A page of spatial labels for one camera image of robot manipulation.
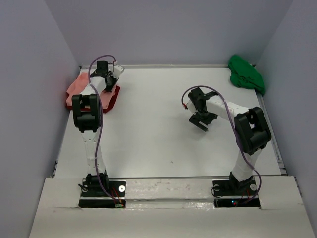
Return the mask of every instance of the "robotic arm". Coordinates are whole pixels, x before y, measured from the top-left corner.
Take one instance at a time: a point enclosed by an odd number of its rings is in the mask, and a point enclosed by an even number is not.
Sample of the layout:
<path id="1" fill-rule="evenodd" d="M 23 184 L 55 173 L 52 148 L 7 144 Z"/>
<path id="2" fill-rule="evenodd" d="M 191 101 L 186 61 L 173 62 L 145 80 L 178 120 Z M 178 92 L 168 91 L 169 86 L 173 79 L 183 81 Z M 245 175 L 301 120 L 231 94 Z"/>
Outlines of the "robotic arm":
<path id="1" fill-rule="evenodd" d="M 100 146 L 97 150 L 97 170 L 95 167 L 95 151 L 100 135 L 101 114 L 103 111 L 92 85 L 96 88 L 99 95 L 103 90 L 112 91 L 123 71 L 124 68 L 119 65 L 113 65 L 109 68 L 107 61 L 98 61 L 96 71 L 90 75 L 91 83 L 80 94 L 72 96 L 74 124 L 81 132 L 87 155 L 88 169 L 85 179 L 87 190 L 100 187 L 97 171 L 104 188 L 106 190 L 109 189 L 109 177 L 101 155 Z M 83 111 L 84 108 L 90 108 L 90 111 Z"/>
<path id="2" fill-rule="evenodd" d="M 190 101 L 186 107 L 192 116 L 189 122 L 203 131 L 218 116 L 229 120 L 228 113 L 222 98 L 216 92 L 203 93 L 200 88 L 192 89 L 188 94 Z M 244 155 L 254 167 L 256 160 L 267 143 L 271 140 L 267 122 L 263 111 L 259 107 L 248 109 L 232 102 L 227 103 L 232 121 L 242 143 Z M 239 152 L 235 167 L 230 173 L 229 181 L 222 190 L 232 191 L 232 195 L 240 194 L 250 186 L 253 169 L 246 164 Z"/>

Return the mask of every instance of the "gray wall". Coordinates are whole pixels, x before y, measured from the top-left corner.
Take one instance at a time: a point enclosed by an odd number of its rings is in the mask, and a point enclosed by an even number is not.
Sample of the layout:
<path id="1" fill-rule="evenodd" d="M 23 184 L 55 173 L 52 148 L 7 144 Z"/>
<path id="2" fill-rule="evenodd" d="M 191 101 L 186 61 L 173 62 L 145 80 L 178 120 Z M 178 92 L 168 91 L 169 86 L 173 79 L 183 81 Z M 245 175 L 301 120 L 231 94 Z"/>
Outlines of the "gray wall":
<path id="1" fill-rule="evenodd" d="M 80 65 L 256 63 L 292 0 L 46 0 Z"/>
<path id="2" fill-rule="evenodd" d="M 265 105 L 283 161 L 317 231 L 317 1 L 294 0 L 262 55 Z"/>
<path id="3" fill-rule="evenodd" d="M 0 237 L 26 238 L 78 65 L 43 0 L 1 0 L 0 32 Z"/>

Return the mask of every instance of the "white circle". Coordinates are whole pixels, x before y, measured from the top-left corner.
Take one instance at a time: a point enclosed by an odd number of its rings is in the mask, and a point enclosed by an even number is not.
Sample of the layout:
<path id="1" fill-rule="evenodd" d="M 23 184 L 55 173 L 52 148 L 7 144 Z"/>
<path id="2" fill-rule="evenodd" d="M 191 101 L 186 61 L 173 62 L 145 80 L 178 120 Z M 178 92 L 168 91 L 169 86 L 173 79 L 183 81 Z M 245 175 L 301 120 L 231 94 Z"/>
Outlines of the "white circle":
<path id="1" fill-rule="evenodd" d="M 125 191 L 125 186 L 121 185 L 121 186 L 119 187 L 119 192 L 124 192 L 124 191 Z"/>
<path id="2" fill-rule="evenodd" d="M 250 189 L 251 189 L 252 191 L 256 191 L 256 190 L 257 190 L 257 186 L 256 186 L 255 184 L 251 184 L 251 185 L 250 185 Z"/>

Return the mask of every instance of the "folded green towel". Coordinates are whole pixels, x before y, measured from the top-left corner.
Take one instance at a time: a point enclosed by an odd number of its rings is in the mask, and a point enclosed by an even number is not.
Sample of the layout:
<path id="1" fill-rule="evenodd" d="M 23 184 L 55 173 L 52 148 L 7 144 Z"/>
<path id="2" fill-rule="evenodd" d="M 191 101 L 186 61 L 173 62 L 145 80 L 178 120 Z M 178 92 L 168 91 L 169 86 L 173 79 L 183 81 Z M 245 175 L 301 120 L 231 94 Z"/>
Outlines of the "folded green towel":
<path id="1" fill-rule="evenodd" d="M 262 76 L 248 62 L 238 55 L 233 55 L 228 68 L 231 70 L 230 81 L 236 87 L 255 89 L 262 95 L 265 93 L 265 85 Z"/>

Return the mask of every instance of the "pink cloth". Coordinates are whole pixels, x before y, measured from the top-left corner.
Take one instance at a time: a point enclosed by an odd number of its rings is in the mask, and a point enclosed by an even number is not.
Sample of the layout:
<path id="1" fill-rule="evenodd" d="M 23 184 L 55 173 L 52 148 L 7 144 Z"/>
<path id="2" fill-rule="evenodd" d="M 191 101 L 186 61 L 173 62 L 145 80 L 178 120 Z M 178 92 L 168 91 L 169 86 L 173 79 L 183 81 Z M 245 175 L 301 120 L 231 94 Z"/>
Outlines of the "pink cloth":
<path id="1" fill-rule="evenodd" d="M 69 94 L 69 96 L 66 99 L 66 104 L 68 106 L 72 106 L 71 97 L 74 94 L 80 94 L 87 85 L 88 85 L 88 73 L 81 73 L 67 89 L 67 93 Z M 109 107 L 110 100 L 115 95 L 116 87 L 117 87 L 116 85 L 113 87 L 112 92 L 103 91 L 100 94 L 100 99 L 103 104 L 103 109 L 107 109 Z"/>

